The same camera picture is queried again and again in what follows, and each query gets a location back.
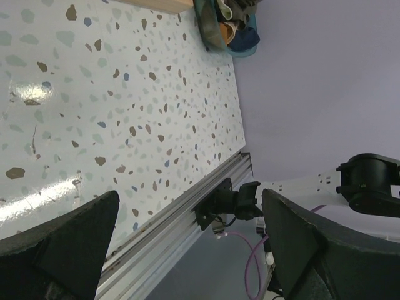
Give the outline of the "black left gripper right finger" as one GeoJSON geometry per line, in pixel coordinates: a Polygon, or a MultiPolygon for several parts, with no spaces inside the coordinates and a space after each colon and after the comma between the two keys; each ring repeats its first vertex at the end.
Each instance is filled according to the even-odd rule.
{"type": "Polygon", "coordinates": [[[271,189],[262,210],[285,299],[399,299],[399,244],[344,227],[271,189]]]}

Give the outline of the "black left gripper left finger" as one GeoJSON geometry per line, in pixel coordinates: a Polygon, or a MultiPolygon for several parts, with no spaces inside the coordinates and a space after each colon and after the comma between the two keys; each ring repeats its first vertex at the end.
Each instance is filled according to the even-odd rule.
{"type": "Polygon", "coordinates": [[[94,299],[118,211],[109,191],[1,240],[1,299],[94,299]]]}

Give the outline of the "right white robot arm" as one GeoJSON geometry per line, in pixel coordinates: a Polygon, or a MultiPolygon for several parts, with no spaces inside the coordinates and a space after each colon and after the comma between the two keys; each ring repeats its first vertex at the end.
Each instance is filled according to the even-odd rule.
{"type": "Polygon", "coordinates": [[[399,160],[358,154],[338,167],[287,181],[243,184],[246,195],[263,209],[267,223],[278,219],[314,219],[318,209],[334,206],[358,214],[399,217],[399,160]]]}

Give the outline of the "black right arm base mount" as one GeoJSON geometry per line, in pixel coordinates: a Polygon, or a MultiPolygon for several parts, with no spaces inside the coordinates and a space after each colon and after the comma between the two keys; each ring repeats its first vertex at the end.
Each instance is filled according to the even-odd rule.
{"type": "Polygon", "coordinates": [[[224,228],[231,226],[236,217],[227,223],[222,218],[222,215],[236,214],[238,195],[237,191],[233,191],[231,179],[227,177],[202,199],[194,208],[196,222],[200,226],[201,231],[205,231],[214,221],[217,221],[224,228]]]}

